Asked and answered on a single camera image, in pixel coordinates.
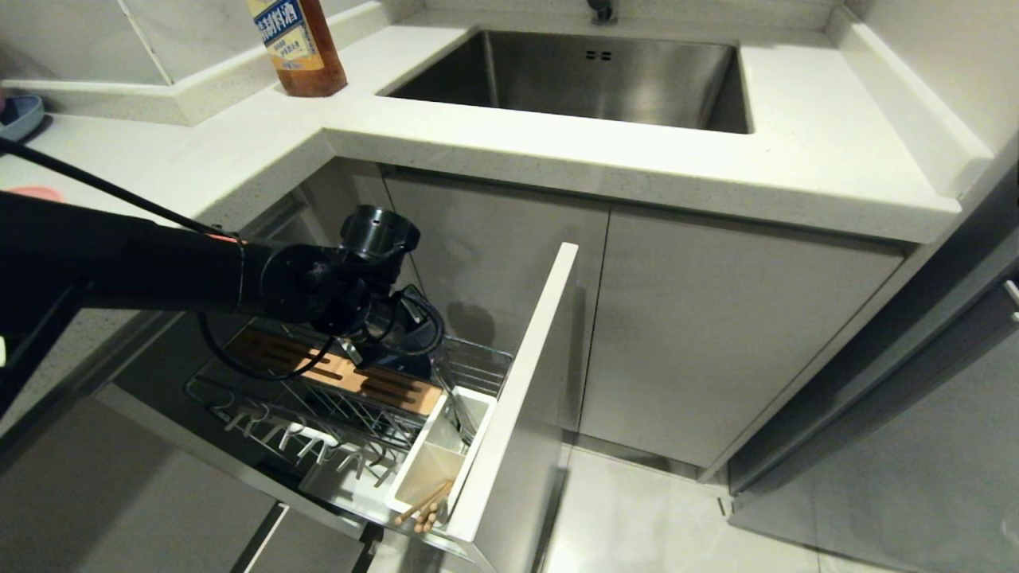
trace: pink object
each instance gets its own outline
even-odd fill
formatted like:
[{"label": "pink object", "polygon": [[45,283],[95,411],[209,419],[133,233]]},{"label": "pink object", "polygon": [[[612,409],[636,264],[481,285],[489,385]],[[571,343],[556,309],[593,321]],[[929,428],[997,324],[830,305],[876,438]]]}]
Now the pink object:
[{"label": "pink object", "polygon": [[17,195],[23,195],[25,197],[35,197],[36,199],[45,199],[47,201],[56,201],[57,203],[66,203],[64,201],[63,195],[60,195],[59,191],[50,189],[48,187],[15,187],[14,189],[8,189],[9,193],[15,193]]}]

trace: bottle label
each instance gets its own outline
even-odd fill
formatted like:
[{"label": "bottle label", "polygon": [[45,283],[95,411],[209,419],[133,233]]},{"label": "bottle label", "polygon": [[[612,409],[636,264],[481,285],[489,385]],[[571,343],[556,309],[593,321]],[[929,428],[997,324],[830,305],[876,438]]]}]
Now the bottle label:
[{"label": "bottle label", "polygon": [[276,69],[325,67],[299,0],[248,0],[248,7]]}]

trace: blue bowl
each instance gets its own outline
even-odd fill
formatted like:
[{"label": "blue bowl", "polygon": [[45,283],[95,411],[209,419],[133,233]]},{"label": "blue bowl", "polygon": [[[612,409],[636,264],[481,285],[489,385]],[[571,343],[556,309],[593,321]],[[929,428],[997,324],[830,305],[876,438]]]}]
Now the blue bowl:
[{"label": "blue bowl", "polygon": [[0,114],[0,138],[21,141],[42,123],[45,116],[43,98],[39,96],[7,98],[7,105]]}]

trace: faucet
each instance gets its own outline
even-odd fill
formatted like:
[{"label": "faucet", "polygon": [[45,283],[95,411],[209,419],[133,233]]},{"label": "faucet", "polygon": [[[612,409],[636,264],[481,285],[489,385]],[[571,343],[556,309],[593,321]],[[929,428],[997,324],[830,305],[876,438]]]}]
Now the faucet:
[{"label": "faucet", "polygon": [[611,25],[620,21],[620,0],[587,0],[587,5],[594,10],[591,16],[594,25]]}]

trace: stainless steel sink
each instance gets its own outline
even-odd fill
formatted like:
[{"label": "stainless steel sink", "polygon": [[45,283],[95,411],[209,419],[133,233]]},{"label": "stainless steel sink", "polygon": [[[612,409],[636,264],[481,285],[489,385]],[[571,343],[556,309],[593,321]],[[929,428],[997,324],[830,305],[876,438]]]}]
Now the stainless steel sink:
[{"label": "stainless steel sink", "polygon": [[389,97],[748,133],[732,46],[479,32]]}]

